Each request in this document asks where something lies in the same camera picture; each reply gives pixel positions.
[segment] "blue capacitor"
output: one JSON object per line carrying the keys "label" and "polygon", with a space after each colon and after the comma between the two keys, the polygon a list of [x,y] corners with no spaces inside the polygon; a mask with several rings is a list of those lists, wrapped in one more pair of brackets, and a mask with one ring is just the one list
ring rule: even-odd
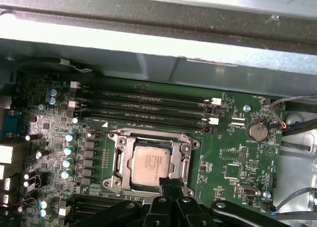
{"label": "blue capacitor", "polygon": [[54,97],[49,97],[49,98],[48,98],[48,103],[49,103],[50,105],[54,105],[54,104],[56,104],[56,99],[55,99]]}
{"label": "blue capacitor", "polygon": [[52,96],[52,97],[55,97],[57,95],[57,90],[55,89],[50,89],[49,90],[49,95]]}

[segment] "black capacitor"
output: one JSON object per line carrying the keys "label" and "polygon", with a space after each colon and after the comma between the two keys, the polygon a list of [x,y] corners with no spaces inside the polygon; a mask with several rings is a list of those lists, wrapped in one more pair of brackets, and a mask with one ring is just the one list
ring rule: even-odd
{"label": "black capacitor", "polygon": [[32,140],[36,140],[36,139],[39,139],[39,138],[40,138],[39,134],[32,134],[32,135],[25,136],[25,140],[26,141],[32,141]]}
{"label": "black capacitor", "polygon": [[34,171],[31,171],[31,172],[25,174],[23,177],[25,180],[28,180],[28,179],[31,179],[32,177],[34,177],[36,174],[37,174],[37,171],[34,170]]}
{"label": "black capacitor", "polygon": [[35,178],[28,179],[27,181],[25,181],[25,182],[23,183],[23,186],[24,186],[24,187],[28,187],[29,185],[34,184],[35,181],[36,181]]}
{"label": "black capacitor", "polygon": [[50,154],[50,151],[47,150],[47,149],[45,149],[45,150],[40,150],[40,151],[36,152],[36,157],[37,157],[37,158],[42,158],[42,157],[44,157],[44,156],[46,156],[46,155],[49,155],[49,154]]}

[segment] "black cable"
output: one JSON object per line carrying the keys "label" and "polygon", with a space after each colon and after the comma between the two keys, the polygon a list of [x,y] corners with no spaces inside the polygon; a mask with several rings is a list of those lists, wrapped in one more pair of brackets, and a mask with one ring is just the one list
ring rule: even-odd
{"label": "black cable", "polygon": [[290,142],[287,142],[287,141],[282,141],[281,145],[285,146],[285,147],[288,147],[288,148],[304,150],[304,151],[308,151],[308,152],[311,150],[311,147],[308,146],[308,145],[294,144],[294,143],[290,143]]}
{"label": "black cable", "polygon": [[291,136],[317,129],[317,118],[294,124],[290,129],[283,131],[283,136]]}
{"label": "black cable", "polygon": [[317,95],[316,94],[312,94],[312,95],[301,95],[301,96],[293,96],[293,97],[284,97],[281,98],[277,101],[275,101],[274,103],[271,104],[271,106],[269,107],[271,113],[273,114],[273,116],[280,122],[283,123],[283,120],[278,116],[278,114],[275,111],[275,106],[283,103],[283,102],[288,102],[288,101],[294,101],[294,100],[299,100],[299,99],[309,99],[309,98],[316,98]]}
{"label": "black cable", "polygon": [[293,192],[292,194],[290,194],[285,200],[283,200],[277,207],[276,207],[276,210],[279,211],[282,206],[284,206],[287,202],[289,202],[290,200],[292,200],[293,198],[299,196],[299,195],[302,195],[302,194],[305,194],[307,192],[311,192],[311,191],[317,191],[317,188],[314,188],[314,187],[307,187],[307,188],[303,188],[303,189],[300,189],[300,190],[297,190],[295,192]]}
{"label": "black cable", "polygon": [[314,211],[294,211],[285,212],[271,216],[272,219],[277,221],[281,220],[307,220],[314,221],[317,220],[317,213]]}

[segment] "cable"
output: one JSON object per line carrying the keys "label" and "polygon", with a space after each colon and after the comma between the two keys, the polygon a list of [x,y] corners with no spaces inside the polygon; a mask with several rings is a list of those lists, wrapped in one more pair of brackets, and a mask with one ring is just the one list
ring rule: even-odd
{"label": "cable", "polygon": [[92,72],[92,69],[89,68],[84,68],[84,69],[79,69],[77,68],[77,66],[71,62],[70,60],[67,59],[62,59],[62,58],[55,58],[55,57],[39,57],[39,58],[31,58],[25,61],[22,61],[19,65],[18,65],[18,69],[23,67],[25,64],[28,63],[53,63],[53,64],[60,64],[60,65],[66,65],[69,67],[74,68],[75,70],[81,72],[81,73],[88,73],[88,72]]}
{"label": "cable", "polygon": [[290,129],[283,131],[283,136],[291,136],[314,129],[317,129],[317,118],[305,122],[295,123]]}
{"label": "cable", "polygon": [[[36,205],[31,205],[29,203],[26,203],[26,201],[28,201],[28,200],[34,200],[36,202]],[[39,206],[39,201],[33,197],[27,198],[27,199],[21,201],[21,203],[24,205],[30,206],[30,207],[38,207]]]}
{"label": "cable", "polygon": [[313,221],[317,220],[317,213],[314,211],[294,211],[285,212],[271,216],[272,219],[277,221],[281,220],[307,220]]}
{"label": "cable", "polygon": [[287,128],[286,123],[280,118],[280,116],[278,116],[278,114],[275,111],[275,106],[283,103],[283,102],[288,102],[288,101],[294,101],[294,100],[299,100],[299,99],[309,99],[309,98],[317,98],[316,94],[312,94],[312,95],[301,95],[301,96],[293,96],[293,97],[284,97],[281,98],[277,101],[275,101],[274,103],[271,104],[271,106],[269,107],[271,113],[273,114],[273,116],[279,121],[279,123],[282,125],[283,129]]}
{"label": "cable", "polygon": [[282,141],[281,145],[285,146],[285,147],[288,147],[288,148],[292,148],[292,149],[298,149],[298,150],[301,150],[301,151],[304,150],[304,151],[310,152],[310,150],[311,150],[311,147],[308,146],[308,145],[294,144],[294,143],[290,143],[290,142],[287,142],[287,141]]}
{"label": "cable", "polygon": [[290,194],[285,200],[283,200],[277,207],[276,210],[279,211],[287,202],[289,202],[290,200],[292,200],[293,198],[305,194],[307,192],[311,192],[311,191],[317,191],[317,188],[314,187],[307,187],[307,188],[303,188],[300,190],[297,190],[295,192],[293,192],[292,194]]}

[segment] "cpu socket latch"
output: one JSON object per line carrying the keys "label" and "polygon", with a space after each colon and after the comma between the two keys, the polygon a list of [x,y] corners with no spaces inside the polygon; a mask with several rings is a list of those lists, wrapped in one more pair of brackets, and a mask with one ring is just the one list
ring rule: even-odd
{"label": "cpu socket latch", "polygon": [[198,140],[186,134],[123,128],[111,131],[114,141],[112,176],[103,187],[118,195],[148,197],[159,192],[159,178],[181,178],[184,194],[193,196],[187,187],[192,150]]}

